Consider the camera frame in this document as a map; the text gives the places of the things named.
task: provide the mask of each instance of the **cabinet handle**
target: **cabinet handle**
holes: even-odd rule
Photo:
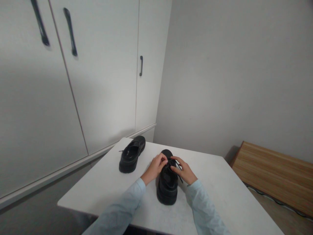
[[[43,26],[42,19],[40,16],[37,0],[31,0],[31,2],[32,2],[33,8],[34,8],[34,11],[35,11],[36,18],[37,18],[42,43],[45,44],[46,46],[50,46],[46,31],[45,31],[45,27]]]
[[[72,43],[72,54],[73,56],[77,56],[77,50],[75,46],[75,40],[74,40],[74,34],[73,34],[73,27],[72,27],[72,21],[71,21],[71,14],[69,13],[69,10],[67,8],[63,8],[65,18],[67,20],[68,29],[69,29],[69,35],[71,37],[71,43]]]
[[[140,60],[141,60],[141,72],[140,72],[139,76],[141,77],[142,76],[142,68],[143,68],[143,56],[142,55],[140,56]]]

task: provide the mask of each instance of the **black shoe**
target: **black shoe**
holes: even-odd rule
[[[171,166],[176,167],[176,160],[171,159],[173,154],[168,149],[163,150],[162,153],[167,157],[169,162],[162,168],[160,173],[156,195],[159,202],[162,204],[173,205],[177,199],[178,177],[177,174],[171,170]]]
[[[143,136],[137,136],[124,149],[121,155],[119,170],[122,173],[130,173],[136,169],[139,155],[146,146],[146,140]]]

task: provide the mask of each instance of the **cabinet door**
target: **cabinet door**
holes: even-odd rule
[[[85,156],[87,150],[47,0],[0,7],[0,197]]]
[[[136,131],[156,122],[171,6],[170,0],[140,1]]]
[[[51,0],[51,6],[91,154],[135,131],[139,1]]]

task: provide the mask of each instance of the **light blue shirt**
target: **light blue shirt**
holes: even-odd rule
[[[104,210],[83,235],[123,234],[140,206],[145,192],[146,186],[139,178],[115,203]],[[187,187],[186,195],[191,201],[198,234],[230,235],[200,180]]]

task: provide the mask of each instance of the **wooden bed frame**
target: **wooden bed frame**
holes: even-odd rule
[[[243,141],[231,167],[244,183],[313,217],[313,164]]]

